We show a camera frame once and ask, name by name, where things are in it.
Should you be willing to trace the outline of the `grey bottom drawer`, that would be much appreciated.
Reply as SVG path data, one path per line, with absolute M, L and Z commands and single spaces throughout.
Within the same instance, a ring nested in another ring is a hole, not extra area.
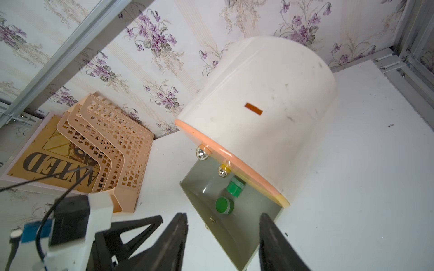
M 247 184 L 238 198 L 233 197 L 226 187 L 234 175 L 220 177 L 219 166 L 213 158 L 196 161 L 180 186 L 236 269 L 244 271 L 259 248 L 261 214 L 277 221 L 283 208 Z M 220 196 L 233 200 L 231 214 L 215 209 Z

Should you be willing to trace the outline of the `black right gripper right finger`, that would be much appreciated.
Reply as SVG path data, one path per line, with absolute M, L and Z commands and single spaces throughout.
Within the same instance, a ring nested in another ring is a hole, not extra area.
M 262 271 L 309 271 L 268 214 L 259 222 L 259 261 Z

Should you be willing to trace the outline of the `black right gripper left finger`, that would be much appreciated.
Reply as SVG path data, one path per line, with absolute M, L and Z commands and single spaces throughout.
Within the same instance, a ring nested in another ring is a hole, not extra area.
M 180 271 L 188 234 L 186 213 L 177 213 L 156 243 L 146 251 L 121 262 L 116 271 Z

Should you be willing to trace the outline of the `green paint can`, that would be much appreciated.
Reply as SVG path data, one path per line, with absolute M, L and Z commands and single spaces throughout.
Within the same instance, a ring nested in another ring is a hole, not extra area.
M 233 212 L 235 204 L 230 198 L 220 196 L 215 202 L 215 209 L 218 213 L 229 215 Z
M 246 183 L 237 176 L 233 176 L 226 187 L 226 190 L 233 197 L 238 198 L 245 189 Z

